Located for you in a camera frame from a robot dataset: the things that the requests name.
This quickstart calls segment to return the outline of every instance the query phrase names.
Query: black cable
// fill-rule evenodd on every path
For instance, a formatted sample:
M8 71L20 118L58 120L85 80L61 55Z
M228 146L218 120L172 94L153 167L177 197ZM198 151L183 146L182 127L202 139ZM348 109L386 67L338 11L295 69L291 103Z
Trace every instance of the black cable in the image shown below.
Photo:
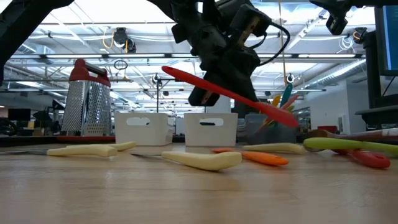
M395 78L396 78L396 77L392 77L392 79L391 79L390 83L388 83L388 86L387 86L386 90L384 90L384 93L383 93L383 95L382 95L382 96L384 96L384 95L387 93L387 90L388 90L388 88L390 87L390 85L391 85L392 81L394 81L394 79L395 79Z
M285 27L282 27L281 25L276 24L275 22L272 22L272 23L271 23L271 26L274 26L274 27L280 29L281 31L283 31L283 32L286 34L286 36L287 36L287 40L286 40L286 42L284 43L284 45L280 48L280 50L279 50L274 56L272 56L272 58L266 60L265 62L262 62L262 63L260 64L260 66L261 66L261 65L266 65L266 64L268 64L269 62L273 61L275 58L277 58L277 57L285 50L285 48L287 47L287 45L288 45L289 42L290 42L291 36L290 36L289 31L288 31Z
M254 44L253 46L251 46L251 47L249 47L249 48L250 48L250 49L255 49L255 48L260 47L260 46L264 43L264 41L266 40L266 38L267 38L267 36L264 35L264 38L263 38L260 42Z

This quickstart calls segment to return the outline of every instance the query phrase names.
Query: monitor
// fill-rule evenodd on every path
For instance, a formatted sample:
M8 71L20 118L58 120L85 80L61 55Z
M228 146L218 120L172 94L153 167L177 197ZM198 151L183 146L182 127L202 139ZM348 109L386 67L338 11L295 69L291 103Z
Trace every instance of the monitor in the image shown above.
M8 119L10 121L30 121L30 109L9 108Z
M398 76L398 6L376 8L380 75Z

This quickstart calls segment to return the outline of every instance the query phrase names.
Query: desk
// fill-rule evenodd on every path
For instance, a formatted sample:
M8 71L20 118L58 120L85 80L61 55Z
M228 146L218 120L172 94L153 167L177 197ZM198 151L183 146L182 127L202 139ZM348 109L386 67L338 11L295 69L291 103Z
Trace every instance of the desk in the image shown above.
M136 151L184 149L174 144ZM109 159L0 156L0 219L2 224L397 223L397 161L389 170L374 170L328 151L284 156L290 164L283 168L244 161L219 173L128 152Z

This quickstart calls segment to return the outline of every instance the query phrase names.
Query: box grater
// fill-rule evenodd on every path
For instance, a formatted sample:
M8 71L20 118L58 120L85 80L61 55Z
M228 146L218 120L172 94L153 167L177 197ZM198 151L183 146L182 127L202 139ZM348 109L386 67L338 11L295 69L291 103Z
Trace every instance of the box grater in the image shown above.
M111 82L105 69L75 62L62 132L69 136L109 136L111 134Z

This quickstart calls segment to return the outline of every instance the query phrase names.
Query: ceiling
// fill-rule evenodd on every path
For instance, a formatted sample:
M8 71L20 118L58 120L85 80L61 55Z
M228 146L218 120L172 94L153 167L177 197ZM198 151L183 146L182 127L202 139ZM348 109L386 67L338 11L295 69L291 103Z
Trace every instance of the ceiling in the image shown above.
M0 2L0 11L9 1ZM176 44L171 28L174 21L162 13L155 5L146 0L112 0L98 4L97 0L75 0L68 7L56 9L48 15L41 25L25 41L25 50L16 52L16 55L26 53L28 49L36 50L36 54L68 54L65 58L53 58L52 63L46 64L33 59L10 59L5 72L9 84L3 88L41 88L67 89L68 77L73 69L76 55L80 54L124 54L124 50L113 45L110 48L111 36L117 27L127 28L129 37L137 46L136 55L140 58L88 58L86 61L105 68L112 82L112 89L118 95L115 99L115 108L118 110L151 111L156 105L152 77L157 73L162 78L170 78L162 70L162 65L170 65L199 77L204 76L200 69L199 59L189 54L190 46L187 42ZM305 83L316 79L316 74L325 72L341 63L351 63L355 58L293 58L292 55L303 54L363 54L363 47L353 43L352 37L345 38L352 33L355 27L375 29L373 8L352 9L347 20L349 25L342 36L332 36L325 27L325 19L319 18L324 13L322 8L309 2L282 1L281 16L279 5L276 2L253 1L254 5L268 16L278 21L282 18L284 27L292 35L292 43L285 51L287 58L278 58L274 63L256 68L252 74L255 89L278 89L284 86L284 72L292 74ZM267 30L268 38L256 49L263 57L270 57L281 46L281 39L277 37L279 30L270 27ZM250 36L246 45L259 42ZM154 54L180 54L176 57L153 57ZM125 70L117 70L114 63L124 60L128 63ZM163 86L163 90L170 90L168 96L160 94L163 103L161 111L168 113L182 113L186 110L203 111L203 108L194 108L187 105L187 98L193 87L186 83L170 82ZM258 97L265 97L264 91L256 92ZM53 91L52 96L65 100L66 91Z

